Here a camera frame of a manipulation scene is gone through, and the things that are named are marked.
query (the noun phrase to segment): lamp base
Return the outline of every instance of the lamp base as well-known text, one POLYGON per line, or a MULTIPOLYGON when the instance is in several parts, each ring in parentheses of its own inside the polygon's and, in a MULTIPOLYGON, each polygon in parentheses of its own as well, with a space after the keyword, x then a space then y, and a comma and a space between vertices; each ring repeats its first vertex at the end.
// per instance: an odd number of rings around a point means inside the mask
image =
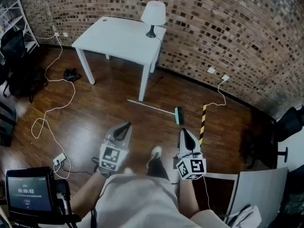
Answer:
POLYGON ((156 34, 154 33, 154 25, 151 25, 150 31, 146 34, 149 38, 155 38, 156 34))

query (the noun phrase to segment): person's arm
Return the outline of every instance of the person's arm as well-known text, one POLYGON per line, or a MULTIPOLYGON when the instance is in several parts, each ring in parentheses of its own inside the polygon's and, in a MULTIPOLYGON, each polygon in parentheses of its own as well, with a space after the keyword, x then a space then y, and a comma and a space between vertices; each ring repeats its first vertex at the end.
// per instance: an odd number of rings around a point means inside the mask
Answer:
POLYGON ((179 210, 187 218, 191 218, 200 211, 192 181, 190 180, 181 180, 180 182, 179 210))
POLYGON ((98 172, 71 199, 71 208, 74 214, 81 218, 86 216, 96 205, 104 187, 106 178, 98 172))

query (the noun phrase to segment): monitor screen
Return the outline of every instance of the monitor screen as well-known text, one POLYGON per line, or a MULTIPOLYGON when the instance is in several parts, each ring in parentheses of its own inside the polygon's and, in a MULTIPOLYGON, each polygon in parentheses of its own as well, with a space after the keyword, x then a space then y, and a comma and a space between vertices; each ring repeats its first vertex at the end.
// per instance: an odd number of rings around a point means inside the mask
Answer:
POLYGON ((13 208, 51 211, 46 177, 8 177, 8 188, 13 208))

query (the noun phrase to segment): power strip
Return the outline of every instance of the power strip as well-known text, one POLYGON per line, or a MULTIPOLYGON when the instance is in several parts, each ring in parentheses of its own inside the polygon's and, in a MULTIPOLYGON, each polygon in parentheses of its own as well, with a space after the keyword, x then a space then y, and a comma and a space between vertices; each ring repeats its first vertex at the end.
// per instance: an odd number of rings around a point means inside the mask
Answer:
POLYGON ((67 156, 64 153, 58 155, 55 159, 53 159, 54 165, 58 165, 58 163, 62 163, 67 159, 67 156))

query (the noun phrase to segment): black chair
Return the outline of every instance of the black chair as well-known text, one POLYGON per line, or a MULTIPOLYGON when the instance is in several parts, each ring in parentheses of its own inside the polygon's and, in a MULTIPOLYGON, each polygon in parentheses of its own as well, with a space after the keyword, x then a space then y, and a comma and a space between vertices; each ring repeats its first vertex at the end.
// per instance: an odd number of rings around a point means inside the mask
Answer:
POLYGON ((3 95, 7 97, 5 91, 10 85, 9 73, 13 73, 18 66, 21 67, 23 57, 27 54, 23 31, 21 29, 15 31, 13 28, 7 31, 1 39, 0 51, 5 58, 5 65, 2 65, 0 69, 0 85, 7 81, 3 90, 3 95))
POLYGON ((1 39, 0 50, 13 72, 14 69, 17 68, 18 63, 28 52, 24 43, 23 31, 21 29, 18 31, 10 29, 6 32, 1 39))
POLYGON ((278 155, 285 156, 284 161, 287 162, 288 147, 284 152, 279 152, 278 142, 284 141, 301 131, 303 125, 304 106, 300 110, 296 110, 294 107, 289 108, 278 122, 265 125, 258 136, 254 136, 251 131, 245 130, 239 152, 245 158, 245 162, 248 156, 252 157, 248 169, 253 168, 257 159, 269 168, 276 168, 278 155))

